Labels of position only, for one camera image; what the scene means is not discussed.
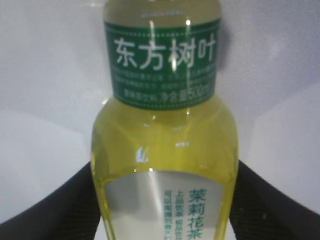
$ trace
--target white wall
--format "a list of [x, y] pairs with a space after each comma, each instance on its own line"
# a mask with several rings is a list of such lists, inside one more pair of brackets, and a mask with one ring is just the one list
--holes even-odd
[[[237, 120], [240, 158], [320, 213], [320, 1], [221, 3], [217, 93]], [[0, 0], [0, 223], [90, 159], [112, 94], [102, 5]]]

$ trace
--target bottle label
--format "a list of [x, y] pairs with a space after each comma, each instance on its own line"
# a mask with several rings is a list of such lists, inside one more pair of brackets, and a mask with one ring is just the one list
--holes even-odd
[[105, 187], [112, 230], [126, 240], [212, 240], [224, 188], [183, 172], [141, 172]]
[[105, 22], [114, 96], [151, 110], [209, 99], [215, 90], [219, 23], [139, 28]]

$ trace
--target bottle shoulder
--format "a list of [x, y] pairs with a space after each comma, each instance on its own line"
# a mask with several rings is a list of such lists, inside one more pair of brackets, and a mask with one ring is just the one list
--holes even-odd
[[237, 128], [233, 115], [217, 96], [206, 102], [177, 110], [148, 110], [131, 107], [112, 97], [98, 114], [94, 130], [97, 133], [122, 131], [127, 135], [150, 132], [154, 129], [172, 132], [207, 131], [222, 134], [232, 145], [238, 145]]

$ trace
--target white label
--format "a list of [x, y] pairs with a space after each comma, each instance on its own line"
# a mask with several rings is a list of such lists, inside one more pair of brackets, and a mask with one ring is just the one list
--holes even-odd
[[223, 187], [174, 171], [141, 172], [105, 187], [117, 240], [213, 240]]

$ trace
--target green bottle cap label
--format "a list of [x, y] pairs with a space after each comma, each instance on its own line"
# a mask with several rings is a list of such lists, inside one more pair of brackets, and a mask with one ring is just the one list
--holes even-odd
[[137, 108], [174, 110], [215, 91], [220, 20], [185, 27], [125, 27], [105, 22], [114, 96]]

